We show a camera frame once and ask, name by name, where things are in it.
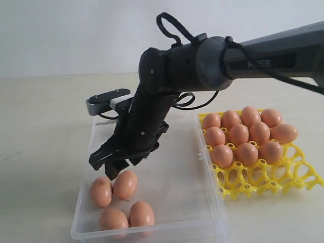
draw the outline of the egg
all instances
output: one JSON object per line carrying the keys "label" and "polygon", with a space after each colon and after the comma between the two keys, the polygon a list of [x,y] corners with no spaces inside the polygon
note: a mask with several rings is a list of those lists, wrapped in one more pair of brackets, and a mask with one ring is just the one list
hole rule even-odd
{"label": "egg", "polygon": [[234,125],[239,123],[240,123],[239,115],[234,110],[228,110],[224,112],[224,114],[221,117],[222,127],[225,127],[228,130],[230,130]]}
{"label": "egg", "polygon": [[265,109],[261,112],[261,121],[273,128],[282,123],[282,116],[274,109]]}
{"label": "egg", "polygon": [[129,221],[131,227],[154,225],[153,209],[147,202],[138,201],[130,209]]}
{"label": "egg", "polygon": [[126,200],[130,198],[137,186],[137,176],[132,171],[121,172],[114,184],[113,184],[113,193],[120,200]]}
{"label": "egg", "polygon": [[207,114],[201,123],[201,128],[203,130],[207,130],[211,127],[219,128],[221,126],[221,117],[217,113],[209,113]]}
{"label": "egg", "polygon": [[207,145],[214,148],[219,144],[225,144],[225,134],[220,128],[211,127],[205,133],[205,140]]}
{"label": "egg", "polygon": [[101,176],[93,181],[90,190],[90,201],[99,208],[105,208],[111,203],[112,187],[108,177]]}
{"label": "egg", "polygon": [[283,148],[277,142],[267,141],[259,147],[258,153],[259,158],[265,159],[268,164],[273,164],[281,159]]}
{"label": "egg", "polygon": [[298,130],[293,125],[279,124],[271,129],[271,138],[281,144],[291,143],[298,136]]}
{"label": "egg", "polygon": [[227,168],[233,163],[233,151],[226,145],[220,144],[210,152],[211,160],[220,168]]}
{"label": "egg", "polygon": [[[111,206],[102,212],[99,225],[101,230],[125,229],[129,227],[127,216],[121,210]],[[116,238],[123,238],[125,236],[125,234],[122,234]]]}
{"label": "egg", "polygon": [[242,143],[247,143],[249,140],[249,129],[242,125],[236,124],[228,132],[228,142],[238,147]]}
{"label": "egg", "polygon": [[258,160],[258,149],[251,143],[243,143],[235,150],[235,159],[245,166],[253,165]]}
{"label": "egg", "polygon": [[270,129],[266,123],[259,121],[250,127],[249,136],[251,141],[255,141],[259,146],[261,146],[269,140]]}
{"label": "egg", "polygon": [[254,123],[261,121],[260,113],[256,108],[251,106],[247,106],[242,110],[240,118],[242,124],[248,128],[250,128]]}

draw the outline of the white table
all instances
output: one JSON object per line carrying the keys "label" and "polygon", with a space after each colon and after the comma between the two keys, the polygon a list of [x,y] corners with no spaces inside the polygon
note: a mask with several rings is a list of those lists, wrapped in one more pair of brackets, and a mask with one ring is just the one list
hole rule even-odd
{"label": "white table", "polygon": [[[70,229],[92,124],[85,100],[116,88],[134,91],[137,84],[137,74],[0,81],[1,242],[74,242]],[[211,94],[197,93],[196,104]],[[323,102],[324,96],[276,80],[242,79],[220,92],[211,105],[193,112],[247,105],[278,109],[285,122],[298,127],[295,143],[324,177]],[[288,195],[226,200],[229,242],[324,242],[323,202],[320,186]]]}

